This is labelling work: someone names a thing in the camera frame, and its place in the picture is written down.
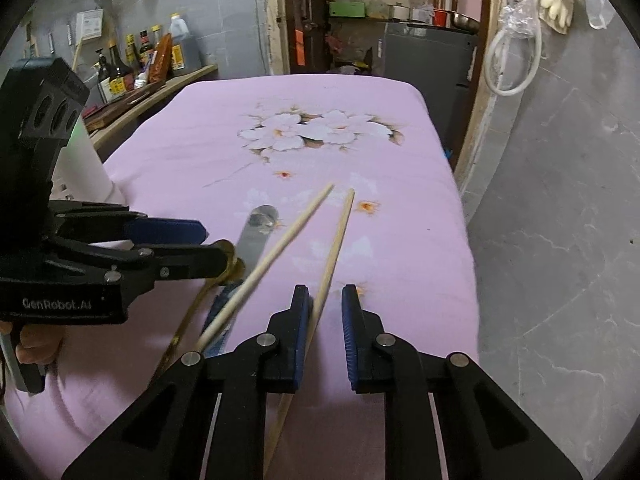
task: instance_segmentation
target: shelf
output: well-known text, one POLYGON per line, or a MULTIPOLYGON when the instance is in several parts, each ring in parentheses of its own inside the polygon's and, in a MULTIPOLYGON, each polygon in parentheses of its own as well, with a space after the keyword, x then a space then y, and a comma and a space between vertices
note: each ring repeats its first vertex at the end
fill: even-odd
POLYGON ((424 22, 411 22, 407 20, 384 20, 382 18, 360 18, 358 16, 329 16, 330 20, 336 20, 339 22, 373 22, 373 23, 399 23, 401 25, 409 25, 410 27, 416 28, 430 28, 436 30, 448 30, 449 32, 460 32, 462 34, 468 34, 473 36, 473 32, 469 32, 468 30, 463 30, 461 28, 455 27, 438 27, 437 25, 430 25, 429 23, 424 22))

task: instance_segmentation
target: white cylinder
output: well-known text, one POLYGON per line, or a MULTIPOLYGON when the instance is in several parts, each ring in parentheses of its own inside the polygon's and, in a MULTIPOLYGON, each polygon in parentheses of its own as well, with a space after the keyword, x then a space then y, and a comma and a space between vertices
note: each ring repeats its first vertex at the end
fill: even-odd
POLYGON ((104 170, 82 118, 78 119, 66 148, 60 151, 50 198, 126 205, 122 193, 104 170))

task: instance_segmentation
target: metal bowl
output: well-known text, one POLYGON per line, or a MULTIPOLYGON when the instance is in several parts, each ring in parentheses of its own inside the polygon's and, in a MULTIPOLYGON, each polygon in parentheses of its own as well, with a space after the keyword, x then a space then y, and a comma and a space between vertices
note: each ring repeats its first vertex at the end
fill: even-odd
POLYGON ((480 31, 480 22, 478 22, 478 20, 474 20, 459 12, 453 12, 452 10, 450 10, 449 13, 451 14, 451 25, 455 28, 471 32, 472 34, 477 34, 480 31))

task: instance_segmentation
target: doorway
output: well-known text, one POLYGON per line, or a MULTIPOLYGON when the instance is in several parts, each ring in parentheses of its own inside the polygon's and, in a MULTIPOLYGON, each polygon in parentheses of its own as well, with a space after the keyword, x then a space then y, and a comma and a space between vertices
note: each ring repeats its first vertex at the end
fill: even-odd
POLYGON ((483 0, 282 0, 276 20, 282 58, 288 57, 283 73, 372 75, 415 86, 455 169, 478 90, 483 4, 488 7, 483 0), (433 9, 466 13, 478 29, 457 30, 450 14, 442 20, 433 9))

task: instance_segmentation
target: finger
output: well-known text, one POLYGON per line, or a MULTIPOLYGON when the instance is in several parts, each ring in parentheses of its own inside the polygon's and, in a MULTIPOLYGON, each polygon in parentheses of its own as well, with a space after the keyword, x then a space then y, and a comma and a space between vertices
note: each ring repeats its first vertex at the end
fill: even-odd
POLYGON ((10 323, 8 321, 0 321, 0 334, 2 335, 10 334, 13 327, 14 327, 13 323, 10 323))
POLYGON ((59 347, 60 342, 50 343, 37 348, 24 348, 22 345, 18 345, 15 348, 15 356, 23 365, 48 365, 55 360, 59 347))
POLYGON ((25 325, 20 332, 20 343, 23 348, 37 348, 58 344, 64 335, 65 327, 61 325, 25 325))

